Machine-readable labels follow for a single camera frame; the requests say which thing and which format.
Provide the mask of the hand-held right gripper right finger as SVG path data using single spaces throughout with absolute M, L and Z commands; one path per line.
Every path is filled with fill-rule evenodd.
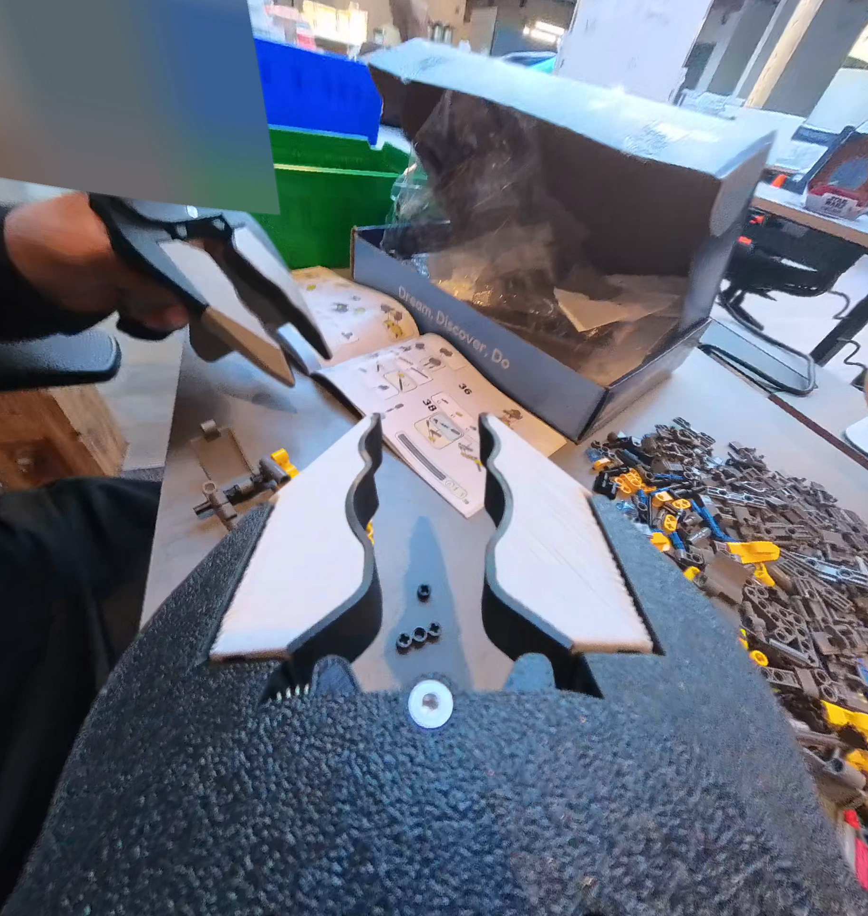
M 496 416 L 479 418 L 483 624 L 508 658 L 651 654 L 654 640 L 585 486 Z

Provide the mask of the instruction booklet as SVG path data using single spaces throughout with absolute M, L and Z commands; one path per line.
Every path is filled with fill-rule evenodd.
M 292 357 L 360 415 L 379 414 L 384 443 L 464 518 L 484 507 L 481 414 L 494 414 L 547 457 L 566 442 L 453 343 L 422 333 L 402 302 L 325 267 L 292 275 L 331 358 L 288 324 L 279 336 Z

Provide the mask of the person's left hand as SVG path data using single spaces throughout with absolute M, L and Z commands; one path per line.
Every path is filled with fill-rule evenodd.
M 67 311 L 118 313 L 155 333 L 188 324 L 173 292 L 119 258 L 85 191 L 14 207 L 5 216 L 4 241 L 20 275 Z

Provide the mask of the background wooden table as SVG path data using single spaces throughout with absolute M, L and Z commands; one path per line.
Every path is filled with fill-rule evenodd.
M 752 208 L 806 229 L 838 238 L 868 253 L 868 121 L 831 134 L 809 125 L 793 144 L 815 147 L 807 168 L 790 171 L 788 157 L 772 166 L 786 175 L 780 185 L 760 182 Z

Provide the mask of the pile of small building bricks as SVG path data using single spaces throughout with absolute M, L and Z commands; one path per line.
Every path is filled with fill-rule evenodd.
M 685 418 L 585 449 L 592 490 L 736 620 L 868 886 L 868 526 Z

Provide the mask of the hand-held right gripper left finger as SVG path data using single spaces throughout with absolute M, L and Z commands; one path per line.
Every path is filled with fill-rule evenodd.
M 382 420 L 357 423 L 270 501 L 211 644 L 212 662 L 356 661 L 382 625 L 372 543 Z

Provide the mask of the small grey brick piece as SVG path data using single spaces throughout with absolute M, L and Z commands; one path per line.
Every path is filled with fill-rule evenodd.
M 416 626 L 410 631 L 406 630 L 398 633 L 394 648 L 398 654 L 404 655 L 421 647 L 438 643 L 442 632 L 442 625 L 438 621 L 432 621 L 428 625 Z

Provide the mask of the black flat tray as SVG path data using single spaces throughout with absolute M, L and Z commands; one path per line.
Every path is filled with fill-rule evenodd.
M 712 321 L 699 349 L 770 393 L 808 396 L 817 389 L 815 363 L 807 354 L 732 319 Z

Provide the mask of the person's black clothing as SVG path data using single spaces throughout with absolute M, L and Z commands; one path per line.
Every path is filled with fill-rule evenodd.
M 74 477 L 0 496 L 0 910 L 130 626 L 109 599 L 150 556 L 161 485 Z

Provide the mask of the blue plastic bin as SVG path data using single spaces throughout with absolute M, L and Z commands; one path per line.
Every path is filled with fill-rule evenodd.
M 382 99 L 365 64 L 255 40 L 268 125 L 378 143 Z

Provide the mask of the grey and yellow brick assembly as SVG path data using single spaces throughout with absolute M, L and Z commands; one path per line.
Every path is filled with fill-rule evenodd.
M 205 476 L 202 501 L 193 511 L 199 519 L 217 519 L 227 531 L 239 524 L 237 507 L 263 495 L 274 495 L 300 473 L 285 449 L 251 463 L 234 430 L 213 419 L 200 424 L 199 435 L 189 445 Z

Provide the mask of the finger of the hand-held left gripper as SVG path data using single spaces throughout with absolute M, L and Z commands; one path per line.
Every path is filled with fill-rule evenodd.
M 220 351 L 235 352 L 280 384 L 293 386 L 294 373 L 279 338 L 269 334 L 245 308 L 203 244 L 171 242 L 164 249 L 209 303 L 199 317 L 199 330 L 191 333 L 196 352 L 208 361 L 218 359 Z
M 234 225 L 222 246 L 222 271 L 245 308 L 272 336 L 297 331 L 324 359 L 331 345 L 304 292 L 260 225 Z

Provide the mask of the green plastic bin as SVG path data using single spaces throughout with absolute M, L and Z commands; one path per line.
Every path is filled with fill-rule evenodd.
M 290 269 L 347 268 L 351 230 L 385 222 L 408 149 L 275 125 L 268 132 L 279 213 L 253 218 Z

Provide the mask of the grey cardboard box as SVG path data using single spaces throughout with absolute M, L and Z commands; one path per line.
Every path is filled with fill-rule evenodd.
M 441 291 L 385 249 L 386 226 L 351 234 L 351 274 L 402 301 L 419 329 L 457 344 L 505 394 L 582 441 L 678 367 L 701 339 L 773 135 L 534 68 L 410 40 L 364 58 L 412 144 L 449 90 L 530 115 L 550 192 L 589 228 L 600 266 L 688 281 L 671 343 L 598 384 Z

